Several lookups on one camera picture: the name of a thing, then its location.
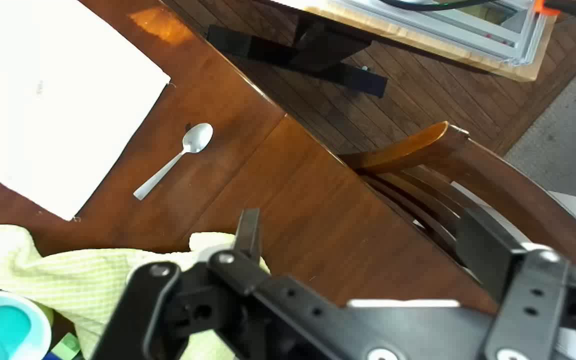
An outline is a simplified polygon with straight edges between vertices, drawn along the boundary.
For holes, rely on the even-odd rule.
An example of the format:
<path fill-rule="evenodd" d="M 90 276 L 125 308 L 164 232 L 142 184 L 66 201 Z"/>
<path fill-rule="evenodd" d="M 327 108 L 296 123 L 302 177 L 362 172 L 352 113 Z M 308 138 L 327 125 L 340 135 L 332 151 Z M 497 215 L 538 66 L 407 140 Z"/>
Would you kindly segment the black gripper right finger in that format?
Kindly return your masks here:
<path fill-rule="evenodd" d="M 455 253 L 479 286 L 502 300 L 525 247 L 486 210 L 471 205 L 457 220 Z"/>

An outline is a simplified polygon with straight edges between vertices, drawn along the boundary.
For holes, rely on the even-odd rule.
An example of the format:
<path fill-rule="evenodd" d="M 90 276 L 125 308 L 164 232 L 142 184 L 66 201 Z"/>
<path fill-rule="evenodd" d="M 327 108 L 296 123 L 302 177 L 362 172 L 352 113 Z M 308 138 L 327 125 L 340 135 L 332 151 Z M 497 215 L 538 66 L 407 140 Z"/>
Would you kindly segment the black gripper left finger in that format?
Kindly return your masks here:
<path fill-rule="evenodd" d="M 260 260 L 260 210 L 250 207 L 239 214 L 234 247 L 250 260 Z"/>

